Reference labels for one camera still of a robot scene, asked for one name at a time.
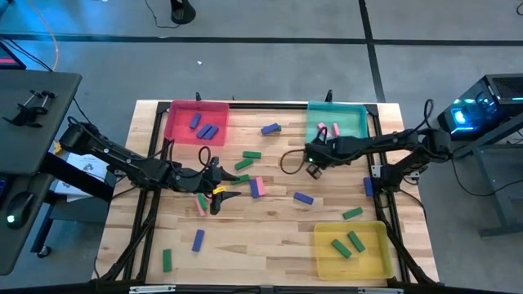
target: white paper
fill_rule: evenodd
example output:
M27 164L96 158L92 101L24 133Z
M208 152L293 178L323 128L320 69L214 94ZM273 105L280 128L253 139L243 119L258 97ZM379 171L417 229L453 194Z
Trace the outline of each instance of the white paper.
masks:
M67 163L88 173L90 176L96 178L99 181L104 181L105 176L107 175L108 164L90 154L69 154ZM73 187L72 185L66 184L61 180L59 180L56 184L55 193L66 194L67 202L91 197L91 195Z

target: teal tray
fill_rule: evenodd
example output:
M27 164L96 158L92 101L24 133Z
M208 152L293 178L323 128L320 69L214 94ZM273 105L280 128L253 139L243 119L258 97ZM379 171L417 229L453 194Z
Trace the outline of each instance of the teal tray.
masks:
M306 142L312 142L316 138L320 130L318 124L321 122L328 128L330 138L334 138L333 123L337 123L340 136L368 136L367 109L361 105L310 101L307 106Z

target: computer mouse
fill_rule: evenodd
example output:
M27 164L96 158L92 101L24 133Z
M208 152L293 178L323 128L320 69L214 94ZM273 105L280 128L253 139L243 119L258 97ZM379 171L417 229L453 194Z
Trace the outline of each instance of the computer mouse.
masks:
M33 206L33 197L33 193L25 191L18 193L11 199L6 207L8 228L19 229L25 225Z

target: wooden table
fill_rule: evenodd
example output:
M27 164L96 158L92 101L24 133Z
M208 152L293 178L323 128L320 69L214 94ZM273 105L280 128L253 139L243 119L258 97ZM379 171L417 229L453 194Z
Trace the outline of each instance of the wooden table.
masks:
M126 147L144 156L149 148L157 104L157 100L137 101L132 117ZM404 129L398 104L378 104L378 110L383 133ZM162 146L167 115L163 115L158 150ZM356 217L355 221L375 221L376 215L372 199L364 195L362 179L369 175L365 157L350 166L328 169L319 180L312 180L305 168L293 176L285 175L279 169L278 162L283 152L303 147L305 121L306 111L303 110L230 110L226 144L212 148L212 155L218 155L221 165L235 173L234 165L241 160L242 151L263 152L262 159L235 174L262 176L267 196L252 199L248 184L235 185L229 190L242 192L241 196L226 200L217 216L201 217L194 205L193 194L163 190L147 283L386 285L385 280L381 279L327 282L318 278L312 233L314 224L343 221L342 213L356 207L362 207L364 214ZM260 128L274 122L282 125L281 134L260 136ZM372 129L372 120L369 120L369 127ZM195 145L175 145L173 160L199 170L198 150L199 147ZM390 152L387 158L389 163L395 163L406 154L406 151ZM286 169L291 171L297 167L301 156L289 156L285 160ZM128 187L129 183L122 180L114 192ZM415 186L405 184L402 189L419 197ZM295 191L313 196L314 204L299 205L293 201ZM118 259L129 242L138 194L139 191L135 189L118 197L110 205L96 263L101 274ZM403 194L396 194L396 205L406 248L428 276L438 280L422 208ZM199 254L191 251L197 229L205 230ZM396 276L400 277L396 250L390 246L395 259ZM171 273L163 272L162 251L166 248L172 249ZM141 252L140 246L136 251L133 277L139 269Z

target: floor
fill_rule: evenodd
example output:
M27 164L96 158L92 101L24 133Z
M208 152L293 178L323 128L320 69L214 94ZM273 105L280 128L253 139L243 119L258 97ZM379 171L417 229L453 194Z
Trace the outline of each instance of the floor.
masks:
M159 24L172 25L168 1L149 2ZM438 114L482 75L523 71L520 2L193 0L194 22L158 29L142 1L34 0L60 36L58 70L83 76L79 103L118 143L125 142L136 100L193 99L197 91L205 100L322 100L333 89L335 101L399 103L405 126L413 127L425 99L436 102ZM26 1L15 1L0 18L0 33L52 65L54 47L39 37L45 32ZM380 42L366 45L366 38ZM470 190L486 191L469 172L473 163L457 166ZM463 192L449 164L432 164L420 190L441 282L522 292L523 234L477 233L497 224L491 199ZM39 260L26 245L0 288L87 281L102 230L56 223L47 241L54 252Z

